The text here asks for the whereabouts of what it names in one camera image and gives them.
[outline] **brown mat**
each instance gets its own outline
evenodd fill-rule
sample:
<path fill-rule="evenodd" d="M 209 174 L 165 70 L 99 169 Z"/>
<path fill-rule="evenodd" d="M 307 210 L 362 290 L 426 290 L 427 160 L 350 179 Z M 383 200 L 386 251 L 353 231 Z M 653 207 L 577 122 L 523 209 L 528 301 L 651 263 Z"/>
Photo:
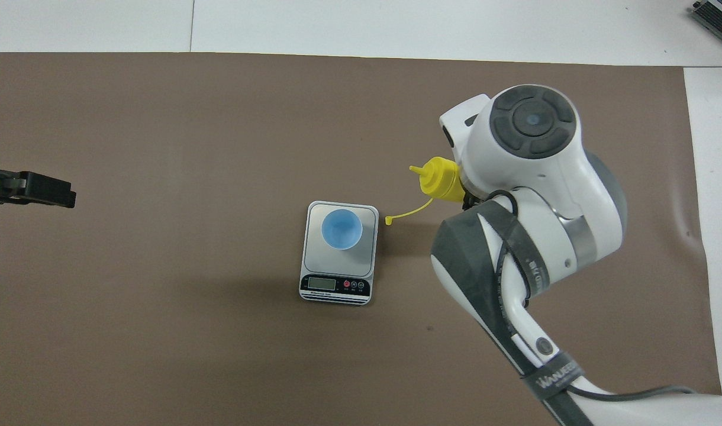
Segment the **brown mat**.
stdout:
<path fill-rule="evenodd" d="M 681 68 L 257 54 L 0 54 L 0 424 L 554 424 L 442 289 L 459 205 L 382 227 L 364 307 L 297 295 L 306 209 L 397 214 L 437 119 L 553 86 L 629 202 L 624 246 L 531 313 L 597 385 L 719 393 Z"/>

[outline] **white floor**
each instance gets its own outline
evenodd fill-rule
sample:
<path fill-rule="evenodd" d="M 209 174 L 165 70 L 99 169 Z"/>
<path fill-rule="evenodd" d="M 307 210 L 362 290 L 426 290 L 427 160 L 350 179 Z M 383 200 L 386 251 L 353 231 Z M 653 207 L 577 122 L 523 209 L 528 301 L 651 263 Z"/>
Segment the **white floor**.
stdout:
<path fill-rule="evenodd" d="M 722 385 L 722 43 L 692 0 L 0 0 L 0 51 L 238 51 L 685 67 Z"/>

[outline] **blue cup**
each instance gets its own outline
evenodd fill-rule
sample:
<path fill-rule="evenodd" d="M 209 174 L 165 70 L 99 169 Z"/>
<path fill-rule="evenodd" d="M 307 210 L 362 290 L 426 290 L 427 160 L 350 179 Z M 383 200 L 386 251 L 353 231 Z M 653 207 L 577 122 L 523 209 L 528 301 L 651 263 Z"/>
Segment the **blue cup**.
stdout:
<path fill-rule="evenodd" d="M 347 250 L 361 240 L 363 225 L 353 211 L 339 208 L 321 222 L 321 236 L 330 247 Z"/>

